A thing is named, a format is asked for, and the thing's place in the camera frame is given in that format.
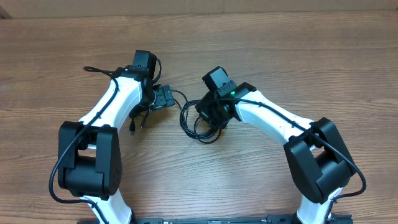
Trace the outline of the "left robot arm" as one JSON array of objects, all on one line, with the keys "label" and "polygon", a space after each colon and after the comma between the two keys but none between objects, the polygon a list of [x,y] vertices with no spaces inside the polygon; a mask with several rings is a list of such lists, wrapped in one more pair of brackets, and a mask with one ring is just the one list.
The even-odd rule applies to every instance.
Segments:
[{"label": "left robot arm", "polygon": [[[97,223],[136,223],[119,189],[123,166],[118,134],[128,118],[147,118],[174,100],[170,87],[158,83],[161,62],[150,51],[137,50],[132,64],[102,73],[110,78],[106,93],[79,121],[66,121],[59,129],[49,192],[60,203],[88,204]],[[57,197],[54,180],[74,199]]]}]

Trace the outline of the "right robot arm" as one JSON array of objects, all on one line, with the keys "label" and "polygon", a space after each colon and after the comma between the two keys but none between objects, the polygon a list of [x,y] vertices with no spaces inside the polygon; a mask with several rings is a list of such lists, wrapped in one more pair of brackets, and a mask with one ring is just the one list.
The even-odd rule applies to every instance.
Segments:
[{"label": "right robot arm", "polygon": [[354,161],[335,124],[297,116],[268,100],[256,87],[237,85],[222,67],[202,78],[208,92],[196,109],[212,128],[233,118],[250,124],[283,146],[292,179],[302,194],[291,223],[336,223],[331,208],[350,178]]}]

